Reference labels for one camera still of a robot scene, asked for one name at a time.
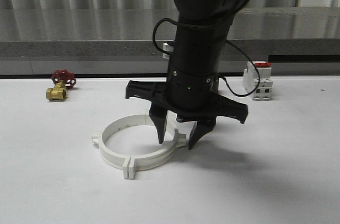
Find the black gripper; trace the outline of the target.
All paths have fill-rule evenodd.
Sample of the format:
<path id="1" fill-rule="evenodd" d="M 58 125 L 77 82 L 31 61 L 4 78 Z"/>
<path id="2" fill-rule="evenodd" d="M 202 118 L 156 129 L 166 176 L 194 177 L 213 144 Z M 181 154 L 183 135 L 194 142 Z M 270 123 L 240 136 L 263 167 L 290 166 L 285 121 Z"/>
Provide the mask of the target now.
<path id="1" fill-rule="evenodd" d="M 194 76 L 177 69 L 171 70 L 165 82 L 129 81 L 125 97 L 137 97 L 150 101 L 149 117 L 154 123 L 159 144 L 163 144 L 167 110 L 195 122 L 189 136 L 189 150 L 215 125 L 215 118 L 229 117 L 244 123 L 248 116 L 248 106 L 217 93 L 218 74 Z"/>

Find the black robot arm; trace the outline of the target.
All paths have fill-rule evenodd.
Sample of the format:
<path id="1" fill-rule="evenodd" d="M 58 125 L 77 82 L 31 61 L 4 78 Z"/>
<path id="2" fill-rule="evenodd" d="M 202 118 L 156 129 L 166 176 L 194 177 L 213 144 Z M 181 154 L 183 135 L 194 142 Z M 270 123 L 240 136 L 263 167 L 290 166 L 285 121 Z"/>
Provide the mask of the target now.
<path id="1" fill-rule="evenodd" d="M 178 122 L 195 123 L 190 148 L 214 129 L 218 116 L 245 122 L 247 105 L 218 94 L 217 69 L 234 16 L 248 1 L 174 0 L 179 16 L 166 81 L 130 81 L 125 93 L 126 98 L 151 102 L 149 116 L 160 143 L 164 141 L 169 111 L 176 113 Z"/>

